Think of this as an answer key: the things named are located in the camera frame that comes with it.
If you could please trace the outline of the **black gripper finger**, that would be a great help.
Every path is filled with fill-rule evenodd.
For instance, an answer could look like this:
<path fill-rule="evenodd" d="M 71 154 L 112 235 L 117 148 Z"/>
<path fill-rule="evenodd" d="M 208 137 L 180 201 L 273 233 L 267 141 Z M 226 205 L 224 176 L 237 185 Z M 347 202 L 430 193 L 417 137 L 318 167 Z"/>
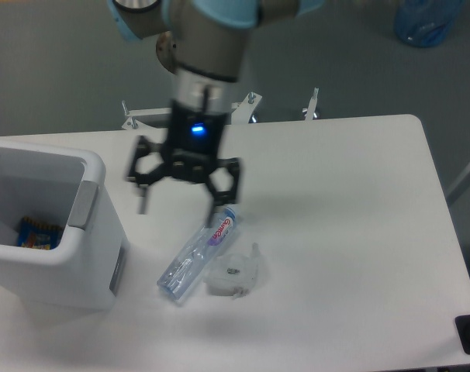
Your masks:
<path fill-rule="evenodd" d="M 227 185 L 219 188 L 213 180 L 216 171 L 221 170 L 227 175 L 229 182 Z M 243 163 L 239 157 L 227 159 L 215 159 L 205 176 L 204 185 L 211 195 L 211 204 L 206 216 L 206 226 L 213 225 L 214 215 L 224 206 L 238 203 L 238 191 L 241 175 L 243 173 Z"/>
<path fill-rule="evenodd" d="M 162 143 L 155 143 L 144 135 L 137 137 L 133 147 L 125 180 L 137 187 L 140 196 L 139 214 L 147 214 L 150 188 L 168 175 L 162 147 Z"/>

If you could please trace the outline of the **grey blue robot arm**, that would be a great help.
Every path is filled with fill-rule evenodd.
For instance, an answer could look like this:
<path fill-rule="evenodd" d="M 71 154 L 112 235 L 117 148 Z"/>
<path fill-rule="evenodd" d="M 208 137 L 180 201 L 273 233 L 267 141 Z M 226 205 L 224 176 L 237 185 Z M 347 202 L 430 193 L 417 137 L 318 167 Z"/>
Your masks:
<path fill-rule="evenodd" d="M 251 33 L 294 18 L 321 1 L 109 1 L 109 11 L 126 40 L 169 32 L 176 43 L 177 77 L 163 143 L 137 140 L 126 176 L 142 191 L 165 177 L 203 184 L 212 196 L 206 217 L 237 203 L 240 159 L 219 158 L 230 118 L 232 91 Z"/>

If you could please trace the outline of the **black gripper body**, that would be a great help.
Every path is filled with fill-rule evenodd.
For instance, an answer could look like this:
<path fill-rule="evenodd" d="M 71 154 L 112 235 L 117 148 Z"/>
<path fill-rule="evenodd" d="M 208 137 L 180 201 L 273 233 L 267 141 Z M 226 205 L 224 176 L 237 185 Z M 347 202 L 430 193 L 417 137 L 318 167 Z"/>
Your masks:
<path fill-rule="evenodd" d="M 173 101 L 161 147 L 165 174 L 193 184 L 206 182 L 218 168 L 218 152 L 229 115 L 193 110 Z"/>

